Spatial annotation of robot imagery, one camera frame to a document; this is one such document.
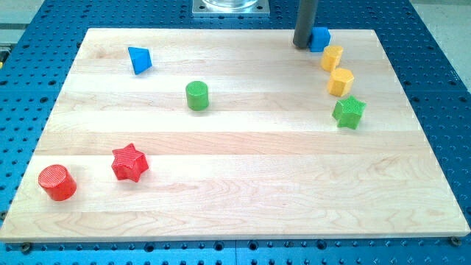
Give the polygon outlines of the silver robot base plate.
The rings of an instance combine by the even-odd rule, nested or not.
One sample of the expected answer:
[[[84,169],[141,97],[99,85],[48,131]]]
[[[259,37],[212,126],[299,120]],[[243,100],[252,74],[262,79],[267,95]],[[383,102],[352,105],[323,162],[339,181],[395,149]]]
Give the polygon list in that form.
[[[268,17],[269,0],[192,0],[193,17]]]

